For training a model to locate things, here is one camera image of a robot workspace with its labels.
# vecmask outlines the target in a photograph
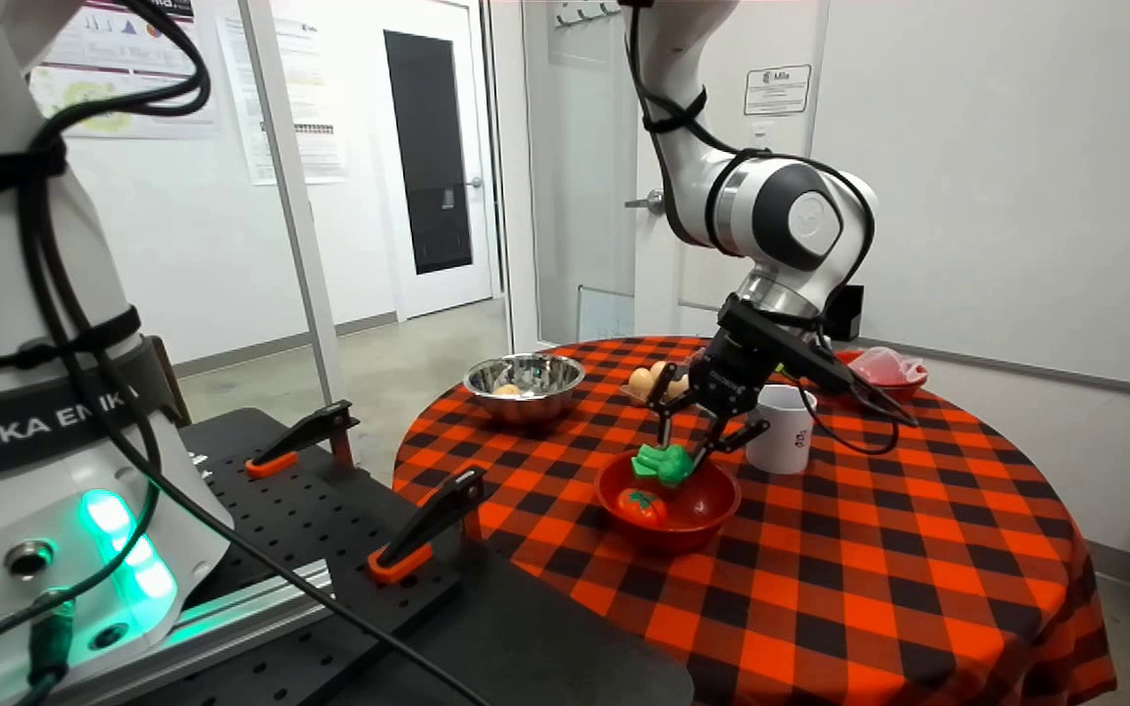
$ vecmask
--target orange bowl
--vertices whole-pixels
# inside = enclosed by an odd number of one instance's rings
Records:
[[[694,472],[680,491],[636,480],[632,461],[595,475],[595,504],[640,551],[694,555],[739,516],[740,491],[717,466]]]

